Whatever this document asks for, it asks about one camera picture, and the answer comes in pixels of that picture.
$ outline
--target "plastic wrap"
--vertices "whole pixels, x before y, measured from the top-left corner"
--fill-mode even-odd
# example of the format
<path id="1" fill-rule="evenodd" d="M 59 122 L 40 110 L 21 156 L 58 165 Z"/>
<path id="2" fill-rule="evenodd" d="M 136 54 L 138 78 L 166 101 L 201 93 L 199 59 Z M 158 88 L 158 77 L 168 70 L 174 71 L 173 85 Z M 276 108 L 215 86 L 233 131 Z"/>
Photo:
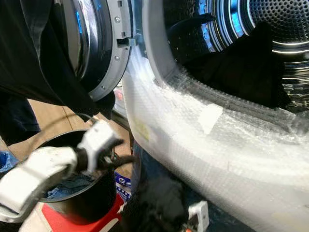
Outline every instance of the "plastic wrap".
<path id="1" fill-rule="evenodd" d="M 309 231 L 306 114 L 267 109 L 219 91 L 217 99 L 198 97 L 192 86 L 196 92 L 210 89 L 184 69 L 169 85 L 158 84 L 149 60 L 133 48 L 123 87 L 137 142 L 256 231 Z M 218 104 L 222 99 L 228 100 Z M 242 110 L 231 110 L 232 104 Z"/>

